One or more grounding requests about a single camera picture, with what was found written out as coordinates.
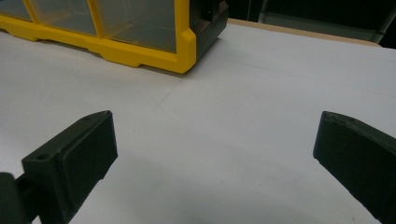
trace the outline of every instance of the tool box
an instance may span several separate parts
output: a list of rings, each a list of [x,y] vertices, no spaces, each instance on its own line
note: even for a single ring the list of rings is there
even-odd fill
[[[225,28],[224,0],[0,0],[0,29],[185,73]]]

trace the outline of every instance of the brown edge strip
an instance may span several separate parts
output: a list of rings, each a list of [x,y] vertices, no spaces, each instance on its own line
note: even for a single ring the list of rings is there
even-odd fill
[[[280,33],[290,34],[290,35],[302,35],[302,36],[314,37],[314,38],[319,38],[319,39],[333,40],[333,41],[381,48],[380,45],[370,42],[370,41],[346,38],[346,37],[341,37],[341,36],[336,36],[336,35],[324,35],[324,34],[320,34],[320,33],[296,30],[296,29],[291,29],[291,28],[286,28],[286,27],[281,27],[281,26],[257,23],[257,22],[253,22],[253,21],[240,21],[240,20],[235,20],[235,19],[228,19],[228,23],[234,24],[234,25],[242,25],[242,26],[267,30],[267,31],[280,32]]]

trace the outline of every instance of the transparent compartment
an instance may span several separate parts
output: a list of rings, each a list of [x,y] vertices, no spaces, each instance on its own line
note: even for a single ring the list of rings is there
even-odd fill
[[[0,0],[0,14],[31,21],[23,0]]]
[[[176,53],[175,0],[97,0],[106,38]]]
[[[96,35],[87,0],[30,0],[40,23]]]

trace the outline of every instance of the white table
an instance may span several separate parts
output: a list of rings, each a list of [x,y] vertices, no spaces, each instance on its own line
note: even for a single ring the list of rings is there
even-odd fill
[[[323,110],[396,136],[395,86],[393,49],[232,24],[184,77],[0,32],[0,171],[109,109],[120,156],[71,223],[379,223],[312,152]]]

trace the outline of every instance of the yellow frame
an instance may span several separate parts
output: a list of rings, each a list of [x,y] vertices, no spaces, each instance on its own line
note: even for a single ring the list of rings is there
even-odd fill
[[[37,41],[53,40],[99,53],[104,59],[137,67],[145,64],[183,74],[196,63],[196,36],[190,29],[190,0],[175,0],[175,26],[177,53],[144,48],[104,38],[96,10],[96,0],[87,0],[96,36],[49,27],[39,23],[29,3],[23,0],[32,21],[0,15],[0,29],[11,35]]]

